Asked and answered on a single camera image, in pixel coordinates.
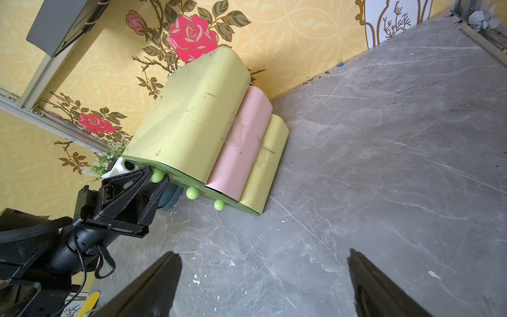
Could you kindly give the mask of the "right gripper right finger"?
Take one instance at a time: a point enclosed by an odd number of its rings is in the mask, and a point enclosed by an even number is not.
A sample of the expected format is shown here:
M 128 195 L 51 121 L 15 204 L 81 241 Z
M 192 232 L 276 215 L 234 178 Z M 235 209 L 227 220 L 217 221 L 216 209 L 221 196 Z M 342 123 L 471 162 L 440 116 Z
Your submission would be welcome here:
M 355 292 L 355 308 L 361 317 L 431 317 L 363 253 L 350 249 L 347 259 Z

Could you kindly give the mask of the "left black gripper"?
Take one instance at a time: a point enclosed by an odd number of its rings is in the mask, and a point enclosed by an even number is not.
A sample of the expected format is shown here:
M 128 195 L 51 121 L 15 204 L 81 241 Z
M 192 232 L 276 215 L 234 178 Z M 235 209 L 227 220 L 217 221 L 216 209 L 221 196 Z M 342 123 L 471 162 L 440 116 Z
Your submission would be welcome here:
M 143 238 L 168 184 L 166 174 L 153 174 L 146 166 L 104 179 L 98 190 L 84 186 L 77 195 L 73 225 Z

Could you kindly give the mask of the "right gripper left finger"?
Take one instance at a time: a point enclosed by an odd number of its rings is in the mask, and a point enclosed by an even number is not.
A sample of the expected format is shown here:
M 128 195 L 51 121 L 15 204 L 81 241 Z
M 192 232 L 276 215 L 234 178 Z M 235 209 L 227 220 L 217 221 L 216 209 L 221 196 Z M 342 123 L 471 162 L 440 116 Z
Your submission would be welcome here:
M 93 316 L 169 316 L 182 273 L 179 254 L 166 252 Z

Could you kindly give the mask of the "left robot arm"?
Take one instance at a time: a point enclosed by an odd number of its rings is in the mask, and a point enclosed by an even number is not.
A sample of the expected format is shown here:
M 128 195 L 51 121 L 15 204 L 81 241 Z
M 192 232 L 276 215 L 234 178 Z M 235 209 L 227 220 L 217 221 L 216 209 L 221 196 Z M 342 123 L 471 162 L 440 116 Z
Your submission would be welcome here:
M 119 236 L 149 232 L 169 185 L 163 171 L 146 166 L 83 187 L 75 215 L 49 220 L 15 209 L 1 212 L 1 315 L 60 316 L 81 294 L 72 278 L 116 267 L 108 246 Z

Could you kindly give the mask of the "green bottom drawer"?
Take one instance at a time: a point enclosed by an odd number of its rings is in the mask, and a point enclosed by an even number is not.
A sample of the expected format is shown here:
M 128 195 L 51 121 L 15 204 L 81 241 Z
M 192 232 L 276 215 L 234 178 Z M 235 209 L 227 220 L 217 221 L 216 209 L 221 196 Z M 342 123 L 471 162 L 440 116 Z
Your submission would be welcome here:
M 211 190 L 210 188 L 204 188 L 200 191 L 200 195 L 203 197 L 210 199 L 213 201 L 214 208 L 217 211 L 224 210 L 225 207 L 231 207 L 233 209 L 243 211 L 244 213 L 248 213 L 250 215 L 259 216 L 260 213 L 257 211 L 254 211 L 253 209 L 242 205 L 240 202 L 237 202 L 236 200 L 228 197 L 227 195 L 224 195 L 222 193 L 216 192 L 215 190 Z

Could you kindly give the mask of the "green drawer cabinet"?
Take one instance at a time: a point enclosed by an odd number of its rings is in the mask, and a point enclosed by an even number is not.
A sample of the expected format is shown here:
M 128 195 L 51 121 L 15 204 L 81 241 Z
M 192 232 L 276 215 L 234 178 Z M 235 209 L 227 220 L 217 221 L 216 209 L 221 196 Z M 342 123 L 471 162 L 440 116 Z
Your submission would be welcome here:
M 262 214 L 288 137 L 237 53 L 220 47 L 169 77 L 123 158 Z

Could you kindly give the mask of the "potted green plant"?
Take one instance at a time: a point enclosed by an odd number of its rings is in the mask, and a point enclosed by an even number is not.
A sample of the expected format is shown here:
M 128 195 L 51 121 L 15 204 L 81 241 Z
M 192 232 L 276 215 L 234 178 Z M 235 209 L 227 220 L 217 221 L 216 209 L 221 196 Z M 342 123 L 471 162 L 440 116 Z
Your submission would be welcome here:
M 139 169 L 135 163 L 123 158 L 123 153 L 129 144 L 129 139 L 111 141 L 103 153 L 95 153 L 95 161 L 90 166 L 82 169 L 83 174 L 92 178 L 92 182 L 103 180 L 109 177 L 126 174 Z M 173 183 L 165 188 L 162 198 L 158 203 L 158 209 L 169 211 L 180 199 L 183 187 Z

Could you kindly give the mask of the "grey wall shelf tray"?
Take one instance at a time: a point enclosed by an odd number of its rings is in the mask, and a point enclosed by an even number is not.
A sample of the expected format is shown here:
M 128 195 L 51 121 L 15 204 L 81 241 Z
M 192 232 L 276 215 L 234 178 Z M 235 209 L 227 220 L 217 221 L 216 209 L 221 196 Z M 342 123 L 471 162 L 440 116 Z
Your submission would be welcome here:
M 109 4 L 100 0 L 45 0 L 26 40 L 55 58 L 91 31 Z

